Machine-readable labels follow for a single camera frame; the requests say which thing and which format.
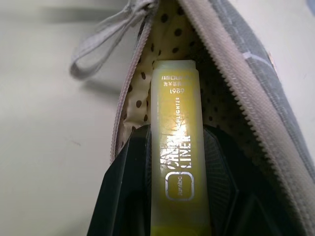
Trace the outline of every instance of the gray fabric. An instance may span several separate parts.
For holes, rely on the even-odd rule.
[[[260,41],[251,28],[227,0],[209,0],[224,28],[244,55],[254,75],[268,94],[281,117],[309,175],[315,183],[315,168],[297,120],[284,94],[282,85]]]
[[[307,0],[307,4],[308,4],[312,14],[315,16],[315,0]]]

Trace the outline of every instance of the zipper pull loop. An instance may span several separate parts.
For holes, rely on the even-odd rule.
[[[132,4],[129,0],[122,11],[101,21],[96,26],[95,32],[83,40],[75,50],[71,60],[71,75],[76,79],[84,80],[99,71],[129,27],[134,27],[145,16],[149,15],[156,6],[156,0],[137,0],[135,4]],[[107,47],[100,60],[85,68],[78,65],[80,59],[96,50],[116,33],[118,34],[116,39]]]

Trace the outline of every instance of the brown polka dot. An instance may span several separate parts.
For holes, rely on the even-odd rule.
[[[182,30],[181,29],[176,29],[175,31],[174,31],[174,34],[175,34],[175,36],[181,36],[182,35]]]
[[[162,23],[167,22],[167,20],[168,20],[168,15],[167,15],[167,14],[163,14],[163,15],[161,16],[161,21],[162,21]]]
[[[177,9],[177,14],[180,15],[180,16],[182,16],[184,14],[184,11],[183,11],[183,9],[181,7],[179,7]]]
[[[136,102],[137,108],[141,107],[141,105],[142,105],[142,102],[141,102],[140,100],[138,100],[138,101]]]
[[[179,48],[173,48],[172,52],[173,52],[173,53],[177,53],[178,50],[179,50]]]
[[[132,86],[129,85],[128,92],[131,92],[131,91],[132,91]]]

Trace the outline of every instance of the highlighter label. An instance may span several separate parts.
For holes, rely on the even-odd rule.
[[[194,197],[193,176],[189,172],[170,172],[165,177],[165,193],[172,201],[190,201]]]

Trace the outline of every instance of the zipper teeth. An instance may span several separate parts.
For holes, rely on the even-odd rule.
[[[128,69],[126,80],[125,80],[125,82],[123,84],[123,88],[122,88],[122,91],[121,91],[120,96],[119,96],[118,105],[117,105],[117,111],[116,111],[115,121],[114,121],[114,128],[113,128],[113,133],[112,133],[112,144],[111,144],[111,151],[110,151],[110,163],[112,163],[115,160],[117,134],[118,134],[120,118],[121,118],[122,110],[123,110],[123,107],[124,107],[127,91],[128,91],[131,79],[132,79],[132,77],[134,75],[134,72],[136,70],[137,63],[138,63],[138,61],[140,59],[140,56],[142,54],[143,48],[144,48],[144,46],[145,46],[145,44],[146,44],[146,42],[148,40],[150,31],[151,31],[151,27],[152,27],[152,24],[153,24],[153,17],[155,15],[155,12],[157,11],[157,9],[158,9],[158,6],[156,6],[154,12],[152,12],[148,16],[148,21],[144,25],[143,31],[142,31],[142,33],[140,35],[139,41],[137,43],[137,47],[135,49],[135,53],[133,54],[131,63],[129,65],[129,69]]]
[[[181,5],[181,7],[185,10],[187,15],[195,15],[191,9],[193,9],[193,6],[190,7],[186,7],[185,4],[183,4],[182,0],[178,0],[179,4]],[[189,17],[189,20],[191,21],[192,25],[194,26],[199,38],[201,39],[203,45],[206,46],[206,49],[208,51],[208,55],[210,56],[212,62],[215,64],[216,68],[218,69],[219,73],[221,74],[221,76],[223,77],[224,82],[226,83],[226,85],[228,86],[229,90],[231,91],[232,96],[234,97],[234,100],[237,101],[237,105],[239,106],[239,109],[242,111],[242,115],[244,115],[245,120],[247,121],[247,124],[250,126],[251,131],[253,131],[253,134],[256,137],[256,140],[259,142],[259,146],[262,147],[263,143],[261,141],[261,139],[259,138],[256,129],[253,126],[253,123],[251,121],[251,119],[249,118],[247,112],[245,111],[245,108],[243,106],[243,104],[240,101],[239,95],[237,94],[237,91],[232,87],[232,84],[230,83],[228,77],[225,75],[223,68],[221,65],[219,65],[218,61],[212,56],[213,52],[211,50],[211,46],[207,43],[210,41],[210,39],[208,39],[208,37],[206,35],[204,35],[201,30],[200,30],[200,24],[198,22],[196,22],[194,20],[194,17]]]
[[[231,94],[233,95],[234,99],[237,101],[237,105],[239,106],[239,109],[242,111],[242,115],[244,115],[245,120],[247,121],[247,124],[250,126],[250,129],[251,129],[253,135],[255,136],[255,139],[258,142],[258,145],[260,146],[261,151],[264,154],[264,157],[266,158],[266,161],[270,165],[270,167],[271,167],[271,169],[273,171],[273,174],[275,175],[275,177],[277,179],[277,182],[278,182],[278,184],[280,186],[280,189],[284,190],[282,192],[282,194],[288,200],[289,207],[293,207],[294,208],[294,203],[292,202],[291,197],[289,196],[290,194],[285,191],[286,187],[285,187],[285,184],[282,182],[281,173],[278,173],[278,171],[277,171],[277,163],[268,154],[268,151],[267,151],[264,143],[262,142],[262,139],[260,138],[256,128],[254,127],[253,121],[251,120],[249,114],[245,110],[244,105],[240,101],[240,97],[242,99],[244,99],[244,100],[246,100],[246,98],[242,97],[242,94],[239,94],[237,92],[237,90],[233,88],[232,82],[228,78],[228,73],[229,72],[225,73],[223,67],[221,65],[219,65],[218,60],[216,60],[213,57],[213,52],[211,50],[211,45],[209,43],[207,43],[207,42],[210,41],[210,39],[207,37],[207,35],[205,35],[202,32],[202,30],[201,30],[202,26],[195,20],[195,17],[198,18],[198,12],[192,11],[192,9],[194,9],[194,6],[192,6],[190,0],[177,0],[177,1],[181,5],[181,7],[184,9],[184,11],[187,14],[187,16],[188,16],[190,22],[192,23],[192,25],[195,27],[195,30],[196,30],[198,36],[200,37],[200,39],[203,42],[203,44],[206,46],[206,49],[208,51],[208,54],[209,54],[210,58],[212,59],[212,61],[215,64],[216,68],[218,69],[219,73],[223,77],[223,80],[226,82],[226,85],[228,86],[229,90],[231,91]]]

